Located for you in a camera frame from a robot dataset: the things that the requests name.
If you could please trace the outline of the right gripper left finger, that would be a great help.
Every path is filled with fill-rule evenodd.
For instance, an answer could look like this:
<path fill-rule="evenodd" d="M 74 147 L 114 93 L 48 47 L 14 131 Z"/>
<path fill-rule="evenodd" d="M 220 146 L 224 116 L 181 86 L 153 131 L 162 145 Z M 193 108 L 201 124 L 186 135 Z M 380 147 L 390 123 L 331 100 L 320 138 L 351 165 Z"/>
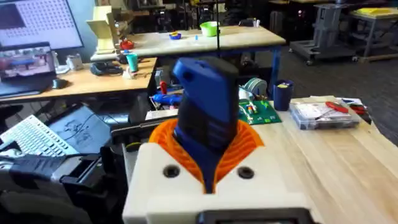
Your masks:
<path fill-rule="evenodd" d="M 173 137 L 176 119 L 155 128 L 141 144 L 131 172 L 124 223 L 194 223 L 211 205 L 199 168 Z"/>

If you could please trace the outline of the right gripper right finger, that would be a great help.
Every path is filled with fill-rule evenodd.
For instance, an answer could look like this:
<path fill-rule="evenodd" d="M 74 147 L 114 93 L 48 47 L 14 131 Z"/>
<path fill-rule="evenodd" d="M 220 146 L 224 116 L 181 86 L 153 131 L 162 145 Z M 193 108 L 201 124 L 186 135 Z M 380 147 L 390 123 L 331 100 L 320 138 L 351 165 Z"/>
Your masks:
<path fill-rule="evenodd" d="M 210 215 L 218 222 L 315 223 L 303 193 L 289 190 L 258 133 L 244 121 L 215 168 Z"/>

